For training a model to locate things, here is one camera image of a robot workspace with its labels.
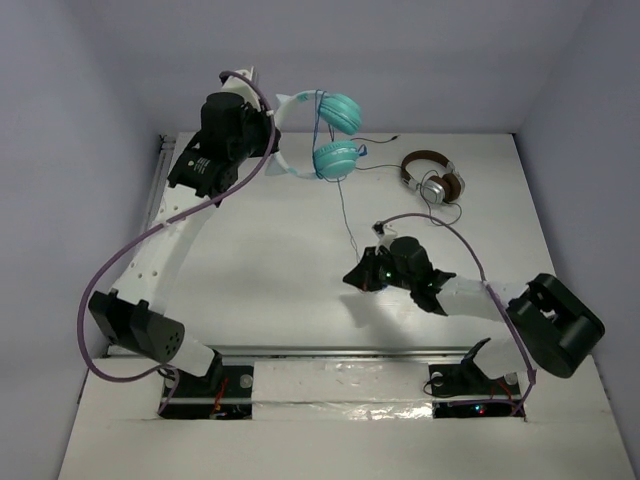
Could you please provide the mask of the teal cat-ear headphones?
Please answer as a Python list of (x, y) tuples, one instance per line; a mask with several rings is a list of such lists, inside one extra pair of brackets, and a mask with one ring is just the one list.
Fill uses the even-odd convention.
[(278, 150), (267, 161), (268, 176), (289, 174), (303, 180), (340, 181), (355, 170), (363, 155), (352, 140), (359, 131), (361, 107), (350, 97), (325, 90), (305, 90), (292, 95), (277, 94), (278, 108), (274, 114), (278, 129), (300, 105), (311, 102), (314, 120), (311, 146), (311, 170), (302, 171), (288, 162)]

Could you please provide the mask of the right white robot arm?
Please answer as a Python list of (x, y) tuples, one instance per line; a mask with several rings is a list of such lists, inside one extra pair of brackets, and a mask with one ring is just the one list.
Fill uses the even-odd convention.
[(395, 287), (423, 311), (441, 317), (497, 321), (509, 336), (483, 338), (436, 382), (445, 395), (483, 393), (518, 372), (571, 377), (605, 334), (604, 323), (558, 278), (541, 273), (523, 286), (495, 285), (434, 267), (413, 237), (365, 249), (345, 284), (362, 292)]

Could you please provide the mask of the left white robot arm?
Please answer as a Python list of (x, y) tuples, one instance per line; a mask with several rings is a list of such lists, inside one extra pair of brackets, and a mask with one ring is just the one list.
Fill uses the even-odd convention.
[(92, 279), (83, 293), (77, 335), (91, 315), (114, 345), (172, 369), (200, 394), (222, 382), (219, 356), (165, 315), (170, 292), (196, 236), (216, 207), (247, 184), (238, 177), (249, 158), (264, 164), (279, 140), (271, 106), (260, 93), (221, 90), (207, 97), (201, 128), (170, 171), (153, 225), (122, 247), (112, 266), (128, 252), (129, 266), (110, 291), (97, 291)]

